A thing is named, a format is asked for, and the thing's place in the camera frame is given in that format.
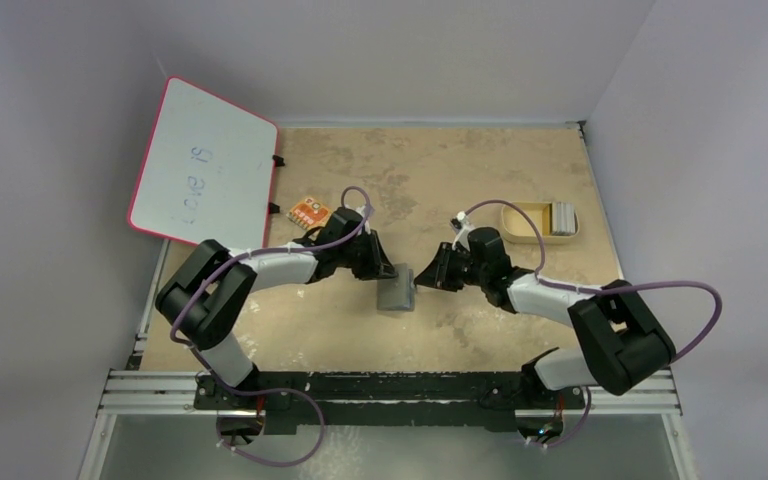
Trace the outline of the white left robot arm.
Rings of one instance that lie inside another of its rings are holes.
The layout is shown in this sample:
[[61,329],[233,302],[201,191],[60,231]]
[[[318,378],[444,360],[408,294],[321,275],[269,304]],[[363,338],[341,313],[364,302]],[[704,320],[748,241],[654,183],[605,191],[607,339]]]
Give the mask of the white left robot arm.
[[338,208],[326,223],[280,247],[233,254],[204,240],[156,294],[155,309],[169,322],[170,337],[218,378],[219,395],[232,408],[257,399],[258,369],[232,330],[248,296],[282,285],[319,282],[345,268],[360,281],[398,276],[378,233],[356,210]]

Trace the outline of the beige oval tray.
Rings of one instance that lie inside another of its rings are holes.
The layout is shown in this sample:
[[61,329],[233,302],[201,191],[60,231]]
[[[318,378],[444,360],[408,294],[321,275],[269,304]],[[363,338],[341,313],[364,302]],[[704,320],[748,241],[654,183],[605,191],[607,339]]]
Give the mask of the beige oval tray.
[[538,244],[542,240],[545,245],[560,245],[570,243],[575,239],[580,230],[581,222],[578,219],[578,233],[574,236],[552,236],[549,233],[549,205],[552,202],[515,202],[514,207],[503,206],[499,217],[499,225],[502,237],[515,244]]

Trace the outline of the orange circuit board card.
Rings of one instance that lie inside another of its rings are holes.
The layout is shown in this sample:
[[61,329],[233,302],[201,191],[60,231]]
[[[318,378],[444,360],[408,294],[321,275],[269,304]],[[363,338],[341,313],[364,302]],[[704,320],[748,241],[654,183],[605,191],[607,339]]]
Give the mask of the orange circuit board card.
[[289,209],[286,216],[305,231],[323,227],[333,210],[312,196],[306,196]]

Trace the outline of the pink framed whiteboard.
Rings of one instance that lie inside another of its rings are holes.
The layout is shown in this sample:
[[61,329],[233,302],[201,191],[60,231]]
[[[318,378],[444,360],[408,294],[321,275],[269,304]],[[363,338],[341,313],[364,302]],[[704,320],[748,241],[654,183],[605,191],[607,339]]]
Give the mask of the pink framed whiteboard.
[[170,77],[127,214],[137,231],[255,249],[268,238],[278,126]]

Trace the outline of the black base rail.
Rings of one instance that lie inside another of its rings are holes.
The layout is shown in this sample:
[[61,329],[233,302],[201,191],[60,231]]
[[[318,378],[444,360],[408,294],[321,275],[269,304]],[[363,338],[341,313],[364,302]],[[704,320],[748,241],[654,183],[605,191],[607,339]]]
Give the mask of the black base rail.
[[489,432],[554,437],[562,416],[584,407],[581,388],[535,394],[521,371],[262,371],[250,389],[230,391],[209,375],[196,380],[194,407],[219,414],[247,411],[268,434],[302,425],[481,427]]

